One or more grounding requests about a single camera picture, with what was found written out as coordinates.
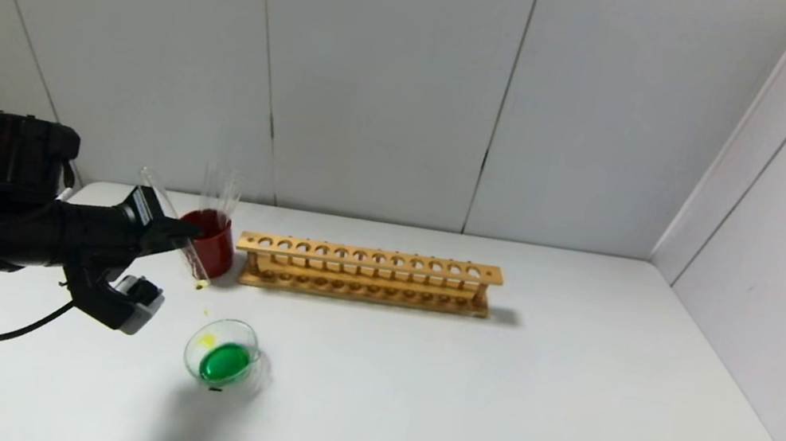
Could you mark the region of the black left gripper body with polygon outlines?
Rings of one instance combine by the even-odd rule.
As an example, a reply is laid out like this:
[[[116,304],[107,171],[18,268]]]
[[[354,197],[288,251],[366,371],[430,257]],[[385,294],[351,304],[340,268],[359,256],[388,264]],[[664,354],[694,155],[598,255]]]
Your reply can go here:
[[[134,186],[118,204],[60,203],[57,234],[40,249],[39,261],[121,274],[138,258],[171,252],[149,248],[154,218],[166,217],[154,189]]]

